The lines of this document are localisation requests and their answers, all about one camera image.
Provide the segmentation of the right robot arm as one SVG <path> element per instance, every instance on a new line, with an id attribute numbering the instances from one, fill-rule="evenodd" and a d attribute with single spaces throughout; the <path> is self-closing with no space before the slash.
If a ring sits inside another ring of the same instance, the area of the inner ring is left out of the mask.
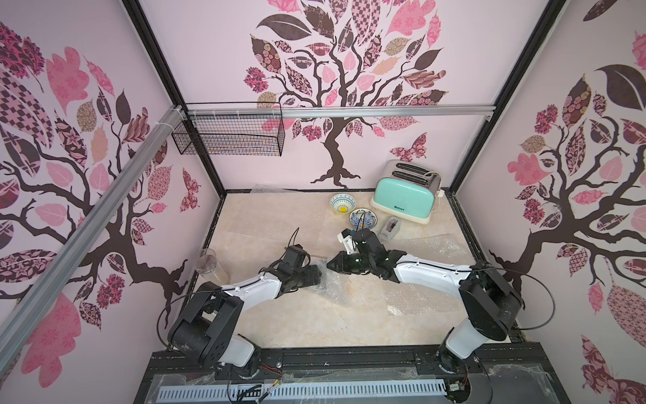
<path id="1" fill-rule="evenodd" d="M 413 284 L 461 299 L 466 318 L 440 344 L 436 360 L 455 373 L 475 350 L 489 341 L 502 342 L 512 329 L 523 299 L 499 269 L 479 261 L 471 266 L 420 259 L 388 250 L 368 229 L 337 235 L 344 250 L 326 267 L 338 274 L 371 274 L 381 280 Z"/>

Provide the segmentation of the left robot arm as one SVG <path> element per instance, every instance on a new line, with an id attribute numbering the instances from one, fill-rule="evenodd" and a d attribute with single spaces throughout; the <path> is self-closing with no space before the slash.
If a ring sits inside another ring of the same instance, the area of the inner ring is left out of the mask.
<path id="1" fill-rule="evenodd" d="M 235 334 L 241 314 L 265 301 L 321 283 L 315 265 L 291 274 L 267 272 L 232 285 L 206 282 L 192 294 L 168 333 L 168 343 L 205 369 L 231 365 L 255 372 L 260 348 Z"/>

